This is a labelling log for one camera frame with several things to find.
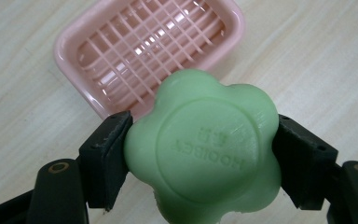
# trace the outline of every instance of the light wood surface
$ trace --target light wood surface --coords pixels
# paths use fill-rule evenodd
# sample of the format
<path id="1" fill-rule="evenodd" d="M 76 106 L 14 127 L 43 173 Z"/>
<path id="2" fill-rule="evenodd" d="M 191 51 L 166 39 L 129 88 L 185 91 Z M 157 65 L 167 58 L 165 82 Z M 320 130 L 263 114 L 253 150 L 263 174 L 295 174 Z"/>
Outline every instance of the light wood surface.
<path id="1" fill-rule="evenodd" d="M 34 187 L 38 169 L 77 150 L 102 122 L 53 60 L 59 32 L 85 0 L 0 1 L 0 203 Z M 281 114 L 358 160 L 358 0 L 237 0 L 246 36 L 213 74 L 266 91 Z M 152 189 L 129 175 L 113 211 L 91 223 L 166 223 Z M 266 209 L 221 223 L 325 223 L 281 191 Z"/>

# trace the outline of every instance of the pink soap dish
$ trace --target pink soap dish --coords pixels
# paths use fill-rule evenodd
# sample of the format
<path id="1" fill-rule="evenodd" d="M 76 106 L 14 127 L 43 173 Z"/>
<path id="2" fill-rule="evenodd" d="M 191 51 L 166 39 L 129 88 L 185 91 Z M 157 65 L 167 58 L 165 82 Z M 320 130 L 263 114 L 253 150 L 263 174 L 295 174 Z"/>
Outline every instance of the pink soap dish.
<path id="1" fill-rule="evenodd" d="M 233 0 L 101 0 L 61 33 L 55 59 L 101 118 L 130 110 L 138 119 L 164 78 L 210 71 L 243 30 Z"/>

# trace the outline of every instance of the flower-shaped soap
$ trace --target flower-shaped soap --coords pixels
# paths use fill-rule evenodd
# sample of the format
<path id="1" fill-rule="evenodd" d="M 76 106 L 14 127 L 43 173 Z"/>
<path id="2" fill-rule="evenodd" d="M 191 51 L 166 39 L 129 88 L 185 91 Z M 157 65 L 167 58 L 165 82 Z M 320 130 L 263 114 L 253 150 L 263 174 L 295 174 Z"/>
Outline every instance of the flower-shaped soap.
<path id="1" fill-rule="evenodd" d="M 170 223 L 216 223 L 229 211 L 262 209 L 278 194 L 277 129 L 275 105 L 260 89 L 182 70 L 165 79 L 153 111 L 129 130 L 125 159 Z"/>

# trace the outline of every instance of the soap bar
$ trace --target soap bar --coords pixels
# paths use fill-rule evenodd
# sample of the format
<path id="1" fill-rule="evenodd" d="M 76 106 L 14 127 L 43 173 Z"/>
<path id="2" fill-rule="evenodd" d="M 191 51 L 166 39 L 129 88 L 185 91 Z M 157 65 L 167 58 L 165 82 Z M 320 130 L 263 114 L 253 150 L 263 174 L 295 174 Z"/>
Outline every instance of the soap bar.
<path id="1" fill-rule="evenodd" d="M 254 212 L 278 194 L 271 99 L 252 85 L 224 86 L 199 70 L 178 71 L 158 89 L 153 110 L 130 128 L 124 156 L 175 224 L 218 222 Z"/>

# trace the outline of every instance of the embossed circle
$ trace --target embossed circle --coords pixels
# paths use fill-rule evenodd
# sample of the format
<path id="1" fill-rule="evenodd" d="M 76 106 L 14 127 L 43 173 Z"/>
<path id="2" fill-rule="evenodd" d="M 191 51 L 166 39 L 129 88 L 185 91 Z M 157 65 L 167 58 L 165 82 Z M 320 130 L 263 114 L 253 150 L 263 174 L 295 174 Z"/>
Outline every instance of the embossed circle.
<path id="1" fill-rule="evenodd" d="M 178 195 L 197 203 L 236 197 L 255 177 L 258 137 L 235 105 L 204 99 L 179 106 L 159 130 L 158 168 Z"/>

